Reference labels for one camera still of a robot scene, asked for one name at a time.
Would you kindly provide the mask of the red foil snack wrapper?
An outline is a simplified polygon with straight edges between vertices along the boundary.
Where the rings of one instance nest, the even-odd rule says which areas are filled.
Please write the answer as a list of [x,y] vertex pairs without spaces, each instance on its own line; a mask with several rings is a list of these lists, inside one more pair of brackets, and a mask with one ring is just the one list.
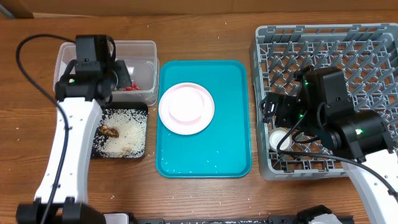
[[131,86],[123,88],[123,91],[137,91],[137,90],[140,90],[140,88],[137,86],[135,82],[132,82]]

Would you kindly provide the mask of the cream paper cup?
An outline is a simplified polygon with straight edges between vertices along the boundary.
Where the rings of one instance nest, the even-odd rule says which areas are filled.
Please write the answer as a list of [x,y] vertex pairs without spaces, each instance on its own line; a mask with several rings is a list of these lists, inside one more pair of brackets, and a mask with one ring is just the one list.
[[[274,128],[269,133],[269,145],[271,150],[277,152],[277,145],[282,138],[288,133],[288,129],[285,128]],[[286,140],[281,144],[280,150],[287,151],[291,148],[293,140],[291,136],[287,137]]]

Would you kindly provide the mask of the pink bowl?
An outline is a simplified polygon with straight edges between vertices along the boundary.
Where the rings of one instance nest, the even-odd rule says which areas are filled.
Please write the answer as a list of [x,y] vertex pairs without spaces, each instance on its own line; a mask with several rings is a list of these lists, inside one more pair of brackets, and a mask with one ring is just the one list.
[[169,113],[177,121],[189,123],[197,120],[203,112],[204,99],[201,93],[192,87],[181,87],[170,96]]

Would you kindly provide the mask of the pink plate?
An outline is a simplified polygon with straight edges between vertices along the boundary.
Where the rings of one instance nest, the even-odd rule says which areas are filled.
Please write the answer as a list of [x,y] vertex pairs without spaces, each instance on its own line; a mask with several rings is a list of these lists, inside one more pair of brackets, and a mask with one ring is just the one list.
[[[181,87],[195,88],[201,93],[204,99],[202,115],[197,120],[189,123],[177,121],[169,113],[170,96],[174,90]],[[211,123],[214,113],[215,103],[213,97],[208,90],[196,83],[185,82],[170,87],[162,95],[159,102],[159,118],[161,122],[167,129],[180,135],[192,135],[203,131]]]

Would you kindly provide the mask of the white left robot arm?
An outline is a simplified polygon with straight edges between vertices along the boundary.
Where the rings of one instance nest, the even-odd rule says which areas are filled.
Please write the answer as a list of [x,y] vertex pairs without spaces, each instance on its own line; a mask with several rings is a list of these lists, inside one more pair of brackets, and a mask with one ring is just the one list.
[[126,212],[101,213],[88,205],[88,169],[103,107],[115,88],[132,84],[116,44],[108,35],[78,35],[76,58],[69,61],[51,97],[21,63],[24,39],[16,49],[17,65],[57,108],[57,124],[45,175],[31,204],[20,204],[18,223],[134,223]]

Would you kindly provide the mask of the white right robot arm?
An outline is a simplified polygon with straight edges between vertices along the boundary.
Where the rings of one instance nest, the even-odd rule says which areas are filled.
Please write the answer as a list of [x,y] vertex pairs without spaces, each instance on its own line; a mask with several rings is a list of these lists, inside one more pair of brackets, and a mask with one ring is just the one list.
[[[291,157],[325,158],[341,162],[354,184],[371,223],[397,223],[397,153],[387,124],[374,110],[357,112],[343,71],[307,66],[294,72],[300,83],[295,96],[268,93],[260,102],[262,120],[288,131],[275,146]],[[282,149],[288,138],[309,137],[332,153]]]

